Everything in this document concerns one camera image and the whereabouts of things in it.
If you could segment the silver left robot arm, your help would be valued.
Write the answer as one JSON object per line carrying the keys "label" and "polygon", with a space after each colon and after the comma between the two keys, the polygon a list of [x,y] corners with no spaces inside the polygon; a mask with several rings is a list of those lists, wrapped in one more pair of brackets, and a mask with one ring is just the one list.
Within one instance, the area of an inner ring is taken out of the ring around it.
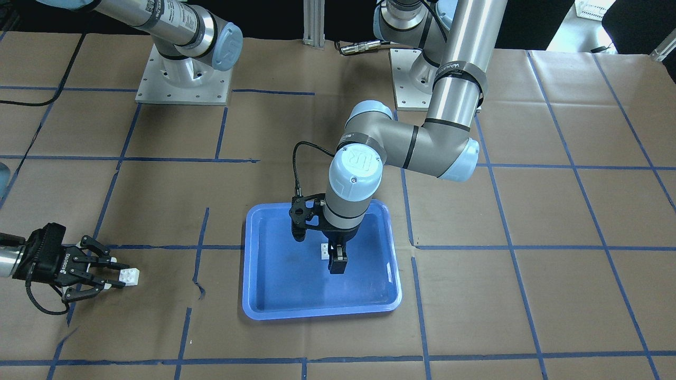
{"label": "silver left robot arm", "polygon": [[421,126],[394,120],[383,103],[358,103],[345,123],[328,171],[323,216],[328,223],[331,274],[347,267],[355,236],[379,187],[384,165],[463,182],[475,171],[480,145],[470,130],[487,93],[487,67],[504,17],[505,1],[459,1],[441,21],[442,2],[386,1],[374,10],[374,34],[429,53],[431,95]]}

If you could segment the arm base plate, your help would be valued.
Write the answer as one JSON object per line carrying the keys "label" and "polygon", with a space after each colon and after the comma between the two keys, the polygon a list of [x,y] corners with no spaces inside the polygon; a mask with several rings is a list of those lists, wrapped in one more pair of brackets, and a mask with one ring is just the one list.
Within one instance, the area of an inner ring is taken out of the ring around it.
{"label": "arm base plate", "polygon": [[193,58],[169,60],[152,46],[135,100],[155,105],[226,106],[232,72],[214,70]]}
{"label": "arm base plate", "polygon": [[441,71],[442,79],[454,78],[454,84],[459,84],[461,79],[473,82],[478,91],[476,102],[472,100],[466,102],[464,93],[459,94],[455,90],[444,91],[445,97],[439,106],[439,115],[458,116],[464,112],[475,113],[483,101],[484,92],[488,89],[485,71],[466,60],[449,60],[438,68],[427,62],[423,51],[403,49],[391,50],[390,60],[397,109],[401,111],[422,111],[429,108],[438,71]]}

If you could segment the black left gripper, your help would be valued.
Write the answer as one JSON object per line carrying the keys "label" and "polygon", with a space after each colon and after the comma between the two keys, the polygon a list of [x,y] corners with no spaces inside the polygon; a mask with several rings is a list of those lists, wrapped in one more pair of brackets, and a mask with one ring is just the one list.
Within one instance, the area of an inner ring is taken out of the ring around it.
{"label": "black left gripper", "polygon": [[328,270],[330,274],[344,274],[348,263],[346,246],[349,240],[354,238],[360,225],[349,229],[340,229],[328,224],[322,226],[320,230],[328,238],[329,263]]}

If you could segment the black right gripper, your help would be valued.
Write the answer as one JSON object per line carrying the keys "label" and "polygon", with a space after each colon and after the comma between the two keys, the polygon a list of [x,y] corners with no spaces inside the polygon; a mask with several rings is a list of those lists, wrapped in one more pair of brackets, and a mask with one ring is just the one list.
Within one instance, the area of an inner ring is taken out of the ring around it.
{"label": "black right gripper", "polygon": [[76,247],[61,245],[65,232],[65,226],[55,222],[33,231],[25,243],[12,278],[25,280],[32,264],[36,262],[31,281],[63,287],[61,300],[64,303],[94,298],[110,287],[121,289],[126,286],[121,281],[104,279],[88,272],[71,272],[72,269],[80,269],[80,264],[74,262],[75,257],[78,257],[79,263],[87,263],[95,268],[125,270],[130,269],[130,266],[116,262],[109,248],[88,235],[82,236],[78,247],[93,252],[92,257],[80,254]]}

